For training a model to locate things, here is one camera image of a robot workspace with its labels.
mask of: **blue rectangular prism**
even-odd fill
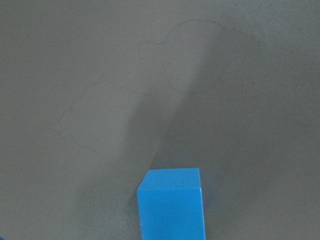
[[[198,168],[149,170],[138,190],[143,240],[205,240]]]

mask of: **blue object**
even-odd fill
[[[143,240],[205,240],[198,168],[149,170],[137,190]]]

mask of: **gray surface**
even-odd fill
[[[320,239],[319,1],[1,1],[0,235],[138,240],[199,167],[208,240]]]

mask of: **blue object at image corner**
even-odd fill
[[[149,170],[138,190],[142,240],[205,240],[198,168]]]

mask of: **blue box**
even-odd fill
[[[138,190],[143,240],[205,240],[198,168],[149,170]]]

